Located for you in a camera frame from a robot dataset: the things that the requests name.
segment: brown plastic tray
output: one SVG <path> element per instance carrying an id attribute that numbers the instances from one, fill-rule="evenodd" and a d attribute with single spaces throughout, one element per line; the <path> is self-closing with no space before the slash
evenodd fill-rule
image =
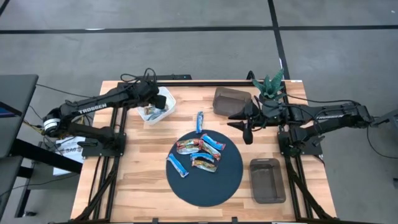
<path id="1" fill-rule="evenodd" d="M 218 87 L 214 95 L 213 111 L 215 114 L 231 116 L 240 112 L 250 100 L 251 94 L 248 92 Z"/>
<path id="2" fill-rule="evenodd" d="M 277 159 L 253 159 L 250 162 L 252 197 L 257 203 L 283 203 L 285 188 Z"/>

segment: food container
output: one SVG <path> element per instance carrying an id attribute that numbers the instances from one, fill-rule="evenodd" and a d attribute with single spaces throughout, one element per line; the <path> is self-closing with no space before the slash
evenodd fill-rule
<path id="1" fill-rule="evenodd" d="M 151 114 L 145 115 L 144 108 L 138 107 L 137 111 L 146 124 L 149 125 L 156 124 L 158 121 L 167 117 L 169 114 L 175 111 L 176 101 L 166 87 L 159 87 L 159 95 L 166 96 L 166 105 L 169 107 L 169 109 L 166 112 L 162 113 L 157 118 L 148 121 L 148 118 L 151 116 Z"/>

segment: table leg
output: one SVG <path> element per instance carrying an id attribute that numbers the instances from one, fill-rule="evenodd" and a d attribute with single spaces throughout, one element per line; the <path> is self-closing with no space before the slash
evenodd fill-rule
<path id="1" fill-rule="evenodd" d="M 398 189 L 398 178 L 393 178 L 392 182 L 394 183 L 394 187 Z"/>
<path id="2" fill-rule="evenodd" d="M 54 152 L 47 151 L 20 139 L 15 139 L 10 153 L 12 155 L 20 155 L 22 157 L 32 159 L 33 161 L 43 162 L 50 166 L 77 174 L 80 174 L 81 167 L 83 166 L 83 164 L 79 162 L 58 155 Z"/>
<path id="3" fill-rule="evenodd" d="M 35 163 L 32 162 L 30 165 L 30 168 L 22 167 L 22 166 L 19 168 L 18 176 L 26 178 L 26 181 L 25 181 L 25 186 L 22 190 L 21 197 L 18 202 L 18 206 L 17 206 L 16 212 L 15 212 L 14 218 L 21 218 L 25 214 L 27 200 L 29 199 L 29 195 L 30 195 L 30 190 L 28 189 L 28 185 L 30 182 L 30 178 L 32 177 L 34 167 L 35 167 Z"/>

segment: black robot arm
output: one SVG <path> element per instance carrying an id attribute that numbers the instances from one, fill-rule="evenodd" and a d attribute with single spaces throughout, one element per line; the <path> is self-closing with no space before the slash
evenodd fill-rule
<path id="1" fill-rule="evenodd" d="M 44 134 L 59 138 L 64 134 L 95 139 L 101 148 L 111 149 L 118 142 L 118 135 L 111 127 L 94 128 L 73 123 L 72 120 L 93 111 L 105 108 L 135 108 L 137 106 L 154 105 L 164 109 L 166 97 L 158 95 L 159 89 L 155 81 L 140 79 L 134 83 L 123 83 L 107 93 L 80 101 L 66 101 L 54 108 L 43 118 Z"/>
<path id="2" fill-rule="evenodd" d="M 256 101 L 257 105 L 260 105 L 259 100 L 256 99 Z M 293 126 L 289 130 L 292 134 L 292 142 L 303 143 L 314 136 L 320 136 L 343 127 L 366 128 L 373 121 L 366 107 L 356 103 L 311 107 L 285 104 L 279 101 L 262 102 L 261 111 L 251 101 L 241 112 L 230 116 L 229 119 L 247 120 L 247 123 L 243 121 L 228 123 L 228 125 L 243 131 L 243 139 L 246 144 L 252 143 L 252 131 L 258 131 L 266 126 L 290 124 Z M 313 126 L 300 127 L 310 121 L 315 122 Z"/>

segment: wooden table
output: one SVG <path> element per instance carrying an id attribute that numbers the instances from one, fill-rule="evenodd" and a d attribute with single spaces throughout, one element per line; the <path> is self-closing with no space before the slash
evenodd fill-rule
<path id="1" fill-rule="evenodd" d="M 114 88 L 117 83 L 117 81 L 103 82 L 101 94 Z M 305 98 L 304 85 L 301 81 L 287 80 L 285 84 L 288 94 Z M 127 145 L 119 164 L 111 221 L 151 222 L 154 217 L 159 218 L 160 222 L 230 222 L 231 217 L 237 217 L 240 222 L 294 221 L 285 161 L 279 152 L 277 142 L 277 127 L 267 127 L 254 133 L 254 143 L 245 145 L 242 132 L 227 126 L 227 117 L 213 113 L 212 102 L 216 87 L 174 86 L 167 88 L 177 100 L 176 110 L 156 125 L 146 125 L 136 110 L 128 111 L 125 129 Z M 229 88 L 248 91 L 252 95 L 259 94 L 258 89 L 253 86 Z M 306 101 L 293 98 L 289 98 L 289 101 L 290 103 L 307 104 Z M 238 147 L 243 158 L 243 178 L 239 189 L 225 203 L 214 207 L 197 207 L 179 199 L 172 192 L 165 173 L 165 158 L 170 148 L 178 138 L 195 129 L 198 111 L 204 112 L 203 129 L 212 129 L 228 136 Z M 111 113 L 112 109 L 97 111 L 93 126 L 97 128 L 109 126 Z M 284 203 L 258 204 L 252 199 L 249 163 L 256 158 L 279 160 L 287 197 Z M 313 156 L 302 156 L 302 160 L 309 191 L 327 213 L 335 216 L 335 208 L 323 164 Z M 83 164 L 71 218 L 78 216 L 87 206 L 96 161 L 97 158 L 92 157 L 85 160 Z M 100 173 L 99 170 L 94 192 L 98 186 Z M 304 217 L 302 195 L 299 189 L 297 192 L 301 214 Z M 101 204 L 100 218 L 104 217 L 107 198 L 106 192 Z"/>

